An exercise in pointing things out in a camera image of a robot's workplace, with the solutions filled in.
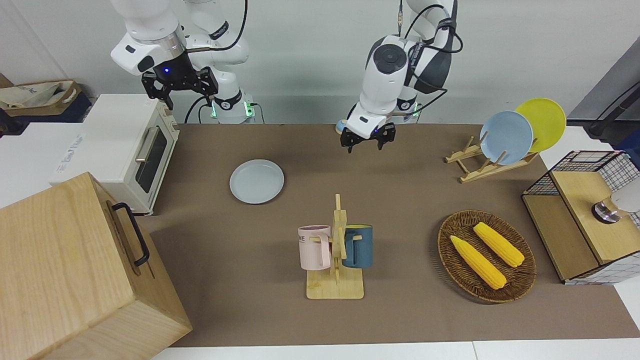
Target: white wall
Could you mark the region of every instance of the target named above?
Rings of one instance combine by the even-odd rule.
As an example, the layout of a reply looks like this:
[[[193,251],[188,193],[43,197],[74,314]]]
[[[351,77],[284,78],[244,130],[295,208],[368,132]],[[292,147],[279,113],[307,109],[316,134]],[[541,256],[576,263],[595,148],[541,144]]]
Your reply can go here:
[[[172,1],[187,19],[182,1]],[[32,29],[35,42],[58,64],[45,66],[46,56],[24,50],[22,35],[4,21],[4,13],[0,72],[8,78],[20,82],[62,73],[96,94],[143,92],[139,79],[109,58],[124,24],[108,0],[0,2],[3,12],[15,7],[11,20],[24,19],[21,26]],[[221,4],[238,27],[243,2]],[[360,93],[371,44],[396,31],[396,0],[249,0],[249,6],[245,36],[252,52],[235,70],[242,86],[263,103],[268,122],[343,117]],[[637,38],[639,12],[637,0],[460,0],[458,32],[465,49],[453,59],[449,93],[422,120],[484,122],[538,96],[555,99],[569,113]],[[183,23],[187,31],[193,28]],[[4,49],[25,55],[8,56]],[[174,96],[178,117],[195,97]]]

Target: pink mug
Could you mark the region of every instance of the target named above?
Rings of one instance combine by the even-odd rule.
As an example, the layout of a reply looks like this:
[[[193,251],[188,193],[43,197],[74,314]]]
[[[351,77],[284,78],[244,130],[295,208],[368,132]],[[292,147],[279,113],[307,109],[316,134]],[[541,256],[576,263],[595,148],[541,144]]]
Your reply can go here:
[[[307,225],[298,228],[300,267],[305,270],[324,270],[331,266],[329,236],[329,225]]]

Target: wooden box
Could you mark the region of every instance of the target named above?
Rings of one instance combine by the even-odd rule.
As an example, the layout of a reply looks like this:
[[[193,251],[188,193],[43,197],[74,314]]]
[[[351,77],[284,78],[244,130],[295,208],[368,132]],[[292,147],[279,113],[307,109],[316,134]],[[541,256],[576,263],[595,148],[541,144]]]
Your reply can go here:
[[[0,359],[150,359],[191,330],[148,233],[89,173],[0,219]]]
[[[616,152],[573,152],[522,196],[560,280],[613,284],[640,275],[640,230],[632,217],[604,224],[593,204],[637,175]]]

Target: mug rack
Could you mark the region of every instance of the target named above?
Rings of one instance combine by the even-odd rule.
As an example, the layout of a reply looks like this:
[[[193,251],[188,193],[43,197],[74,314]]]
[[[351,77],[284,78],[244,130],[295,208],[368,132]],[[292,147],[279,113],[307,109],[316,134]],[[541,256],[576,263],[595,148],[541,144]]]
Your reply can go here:
[[[362,269],[342,265],[347,258],[344,233],[347,229],[347,211],[340,206],[340,194],[335,194],[333,211],[331,267],[324,270],[307,270],[307,298],[309,299],[362,299],[364,283]]]
[[[500,165],[500,161],[507,154],[507,151],[503,151],[502,154],[500,154],[500,156],[498,157],[498,159],[495,162],[493,162],[491,161],[491,159],[488,159],[484,156],[482,149],[480,148],[480,144],[482,144],[482,142],[484,141],[488,133],[489,131],[485,131],[482,137],[480,138],[480,141],[478,141],[478,143],[475,145],[471,145],[471,143],[474,141],[474,136],[471,136],[469,138],[469,141],[467,141],[467,144],[464,146],[464,148],[462,148],[462,150],[452,151],[450,156],[446,156],[444,158],[444,162],[446,162],[447,164],[455,162],[458,164],[458,166],[460,166],[462,171],[464,171],[465,174],[458,179],[460,183],[462,184],[469,183],[471,181],[482,179],[484,177],[499,174],[501,172],[505,172],[508,170],[513,170],[515,168],[528,165],[531,161],[533,161],[533,159],[538,157],[539,152],[530,152],[524,158],[522,158],[520,161],[516,163],[509,164],[509,165]],[[536,140],[537,139],[533,139],[532,145],[536,143]],[[470,171],[462,162],[462,160],[474,158],[476,156],[485,157],[485,161],[477,170]]]

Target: mug handle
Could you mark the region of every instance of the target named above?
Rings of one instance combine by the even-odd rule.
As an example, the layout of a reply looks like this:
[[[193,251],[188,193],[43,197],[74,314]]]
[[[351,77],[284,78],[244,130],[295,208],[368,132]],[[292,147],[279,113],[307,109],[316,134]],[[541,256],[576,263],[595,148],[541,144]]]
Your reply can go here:
[[[323,233],[317,234],[317,236],[320,238],[321,243],[322,266],[329,266],[331,264],[331,254],[329,254],[329,236]]]
[[[356,264],[356,254],[355,254],[355,245],[353,245],[353,234],[345,234],[344,235],[344,249],[347,251],[347,260],[346,263],[348,266],[355,266]]]

